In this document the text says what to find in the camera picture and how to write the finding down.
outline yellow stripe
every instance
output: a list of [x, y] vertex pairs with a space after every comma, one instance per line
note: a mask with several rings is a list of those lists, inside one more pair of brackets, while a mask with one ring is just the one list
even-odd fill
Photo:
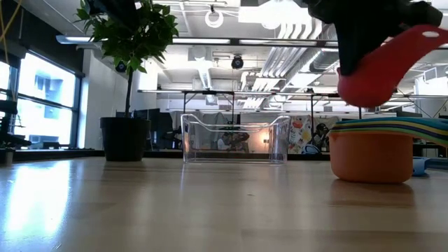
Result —
[[332, 130], [330, 132], [330, 136], [337, 136], [340, 134], [398, 134], [398, 135], [406, 135], [408, 137], [414, 137], [414, 138], [422, 138], [427, 141], [432, 141], [433, 143], [439, 144], [444, 147], [448, 147], [448, 141], [443, 139], [435, 138], [434, 136], [430, 136], [424, 133], [420, 132], [414, 132], [410, 129], [402, 129], [399, 131], [393, 131], [390, 129], [382, 129], [382, 128], [375, 128], [375, 129], [356, 129], [356, 130], [348, 130], [348, 129], [336, 129]]
[[437, 134], [448, 136], [447, 130], [436, 129], [434, 127], [429, 127], [426, 125], [421, 125], [415, 122], [405, 122], [405, 121], [374, 121], [374, 122], [353, 122], [353, 123], [344, 123], [344, 124], [336, 124], [333, 128], [337, 130], [338, 127], [346, 127], [346, 126], [358, 126], [358, 125], [383, 125], [383, 124], [391, 124], [391, 125], [406, 125], [415, 127], [418, 129], [428, 130], [429, 132], [434, 132]]

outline orange bowl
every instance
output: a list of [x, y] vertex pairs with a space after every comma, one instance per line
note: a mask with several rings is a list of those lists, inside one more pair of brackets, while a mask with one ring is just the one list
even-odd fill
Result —
[[399, 134], [330, 134], [330, 162], [342, 180], [403, 183], [412, 176], [412, 137]]

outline cable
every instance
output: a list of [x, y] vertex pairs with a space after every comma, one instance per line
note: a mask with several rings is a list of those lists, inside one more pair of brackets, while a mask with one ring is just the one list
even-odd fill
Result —
[[226, 14], [226, 15], [229, 15], [229, 16], [231, 16], [231, 17], [236, 17], [236, 18], [238, 18], [238, 15], [230, 14], [230, 13], [227, 12], [227, 11], [223, 11], [223, 13]]
[[[1, 9], [1, 0], [0, 0], [0, 23], [1, 23], [1, 32], [5, 32], [5, 24], [3, 23], [3, 11]], [[8, 46], [6, 45], [6, 39], [3, 40], [3, 46], [5, 49], [5, 59], [6, 59], [6, 63], [9, 64], [9, 59], [8, 59]]]
[[16, 16], [17, 13], [19, 12], [19, 10], [20, 10], [20, 6], [22, 5], [22, 1], [23, 1], [23, 0], [19, 0], [19, 2], [17, 3], [17, 7], [15, 8], [13, 15], [11, 16], [11, 19], [9, 20], [8, 24], [6, 25], [5, 30], [1, 33], [1, 36], [0, 36], [0, 42], [5, 38], [6, 33], [7, 33], [8, 30], [9, 30], [9, 27], [12, 25], [15, 16]]
[[416, 103], [415, 103], [415, 101], [412, 101], [404, 92], [402, 92], [401, 90], [399, 90], [398, 88], [397, 88], [397, 90], [400, 92], [400, 93], [402, 93], [408, 100], [410, 100], [418, 109], [420, 109], [420, 111], [421, 112], [423, 112], [423, 113], [425, 113], [425, 115], [427, 115], [429, 118], [432, 118], [432, 116], [430, 116], [427, 112], [425, 112], [423, 109], [421, 109], [420, 107], [419, 107], [419, 105], [417, 105]]
[[445, 107], [445, 104], [448, 102], [448, 99], [445, 100], [445, 102], [443, 103], [443, 105], [439, 108], [439, 110], [437, 112], [435, 112], [433, 118], [443, 109], [443, 107]]

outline pipe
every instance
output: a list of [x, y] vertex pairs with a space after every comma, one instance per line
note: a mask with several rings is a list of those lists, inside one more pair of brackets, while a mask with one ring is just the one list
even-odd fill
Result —
[[[280, 32], [279, 32], [279, 36], [277, 38], [278, 39], [283, 38], [285, 36], [285, 33], [286, 33], [286, 23], [282, 23], [280, 25]], [[273, 48], [269, 52], [269, 56], [267, 57], [266, 63], [263, 66], [263, 68], [261, 69], [261, 72], [260, 72], [261, 76], [267, 77], [267, 74], [265, 74], [266, 73], [266, 69], [271, 65], [273, 57], [274, 57], [274, 55], [276, 53], [277, 53], [277, 48]]]
[[[304, 33], [300, 36], [300, 39], [315, 39], [322, 32], [322, 21], [314, 18], [311, 21], [311, 25], [305, 27]], [[293, 59], [286, 65], [283, 71], [280, 73], [280, 76], [285, 76], [286, 73], [293, 67], [293, 65], [299, 60], [300, 56], [305, 52], [305, 48], [294, 48], [296, 49], [296, 53]]]
[[[287, 24], [286, 32], [282, 39], [289, 39], [290, 35], [293, 33], [293, 31], [294, 31], [294, 24]], [[288, 48], [278, 48], [277, 49], [278, 53], [277, 53], [276, 57], [274, 58], [273, 63], [269, 66], [268, 69], [266, 69], [267, 75], [269, 77], [274, 77], [274, 71], [280, 64], [281, 59], [283, 59], [286, 51], [289, 51], [289, 49]]]
[[188, 35], [191, 36], [191, 28], [190, 28], [190, 24], [188, 23], [187, 15], [185, 14], [185, 11], [184, 11], [185, 8], [184, 8], [184, 5], [183, 5], [183, 2], [182, 2], [182, 1], [179, 2], [179, 8], [181, 8], [181, 11], [182, 11], [182, 17], [183, 17], [183, 20], [185, 20], [185, 27], [187, 27]]
[[[300, 35], [300, 33], [302, 33], [302, 24], [297, 23], [297, 24], [295, 24], [295, 31], [291, 37], [296, 39]], [[274, 73], [274, 75], [276, 77], [280, 77], [280, 73], [286, 68], [287, 64], [289, 64], [289, 62], [291, 62], [291, 60], [294, 58], [296, 51], [297, 51], [297, 48], [290, 48], [290, 50], [288, 51], [288, 54], [286, 55], [286, 59], [283, 61], [281, 66]]]

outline blue object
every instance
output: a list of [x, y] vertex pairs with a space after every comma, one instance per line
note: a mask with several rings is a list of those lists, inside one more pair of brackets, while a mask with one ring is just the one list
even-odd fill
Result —
[[413, 176], [425, 176], [425, 170], [428, 166], [430, 159], [426, 157], [414, 157], [414, 170], [412, 172]]
[[304, 155], [321, 154], [321, 151], [314, 145], [307, 144], [306, 146], [302, 147], [302, 154]]

